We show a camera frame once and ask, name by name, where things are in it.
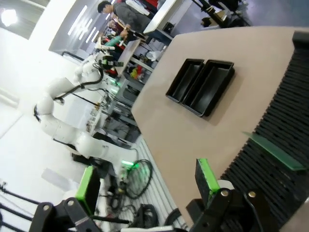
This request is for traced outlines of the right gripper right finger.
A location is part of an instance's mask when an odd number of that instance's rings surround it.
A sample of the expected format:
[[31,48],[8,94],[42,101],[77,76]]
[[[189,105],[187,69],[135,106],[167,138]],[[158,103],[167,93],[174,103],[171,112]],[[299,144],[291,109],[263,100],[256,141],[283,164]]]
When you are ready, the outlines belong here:
[[241,193],[220,187],[208,160],[196,160],[195,180],[200,199],[193,199],[186,207],[193,226],[191,232],[221,232],[227,220],[235,219],[244,232],[264,232],[265,223],[259,217],[257,191]]

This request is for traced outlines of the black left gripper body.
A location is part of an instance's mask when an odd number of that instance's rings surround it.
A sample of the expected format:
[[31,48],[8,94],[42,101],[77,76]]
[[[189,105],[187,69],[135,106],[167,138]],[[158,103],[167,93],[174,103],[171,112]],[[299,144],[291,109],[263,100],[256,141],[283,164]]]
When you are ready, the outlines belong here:
[[112,69],[114,67],[123,67],[124,63],[115,60],[113,56],[105,55],[100,60],[100,65],[104,69]]

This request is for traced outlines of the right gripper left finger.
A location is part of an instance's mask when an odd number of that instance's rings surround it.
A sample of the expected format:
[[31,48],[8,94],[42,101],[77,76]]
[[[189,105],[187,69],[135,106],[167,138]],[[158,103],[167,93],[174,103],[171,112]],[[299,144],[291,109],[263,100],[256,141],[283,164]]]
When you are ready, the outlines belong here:
[[37,206],[31,221],[32,232],[99,232],[101,229],[91,218],[96,210],[100,189],[97,169],[85,169],[76,194],[58,205],[43,202]]

